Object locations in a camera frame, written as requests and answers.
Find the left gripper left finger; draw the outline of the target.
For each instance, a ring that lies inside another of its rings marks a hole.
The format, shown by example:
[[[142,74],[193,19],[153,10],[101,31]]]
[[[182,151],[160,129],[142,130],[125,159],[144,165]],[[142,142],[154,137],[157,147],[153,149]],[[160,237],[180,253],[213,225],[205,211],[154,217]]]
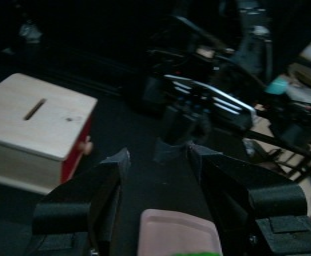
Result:
[[[113,256],[130,165],[124,148],[45,196],[35,207],[29,256]]]

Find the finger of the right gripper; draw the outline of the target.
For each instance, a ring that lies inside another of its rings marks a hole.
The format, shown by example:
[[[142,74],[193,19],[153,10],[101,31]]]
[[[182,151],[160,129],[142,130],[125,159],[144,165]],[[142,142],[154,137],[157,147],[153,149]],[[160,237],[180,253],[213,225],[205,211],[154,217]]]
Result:
[[[160,137],[156,142],[154,161],[166,163],[182,153],[190,137],[190,118],[184,114],[165,116]]]
[[[202,115],[193,130],[193,140],[197,144],[202,144],[208,141],[212,130],[213,126],[210,117],[208,115]]]

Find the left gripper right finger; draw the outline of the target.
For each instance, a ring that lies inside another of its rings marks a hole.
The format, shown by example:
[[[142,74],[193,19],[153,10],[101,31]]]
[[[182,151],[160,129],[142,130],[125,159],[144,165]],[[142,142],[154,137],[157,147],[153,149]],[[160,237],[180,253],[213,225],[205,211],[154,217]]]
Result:
[[[225,256],[311,256],[311,219],[300,185],[194,143],[186,154]]]

